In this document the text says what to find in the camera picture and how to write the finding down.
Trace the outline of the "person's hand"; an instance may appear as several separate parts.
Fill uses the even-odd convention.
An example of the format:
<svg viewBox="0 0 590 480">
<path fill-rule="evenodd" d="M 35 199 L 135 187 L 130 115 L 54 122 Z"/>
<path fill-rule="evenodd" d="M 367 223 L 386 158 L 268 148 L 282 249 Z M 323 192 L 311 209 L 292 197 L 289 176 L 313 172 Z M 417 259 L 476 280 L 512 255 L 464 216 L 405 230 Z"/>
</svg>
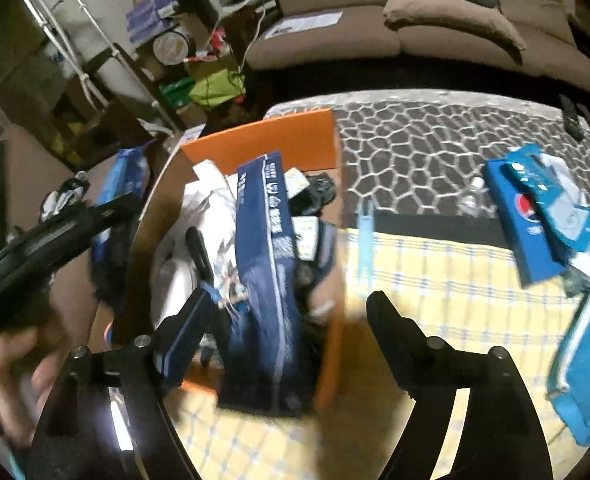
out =
<svg viewBox="0 0 590 480">
<path fill-rule="evenodd" d="M 0 423 L 18 448 L 30 447 L 70 348 L 58 318 L 0 333 Z"/>
</svg>

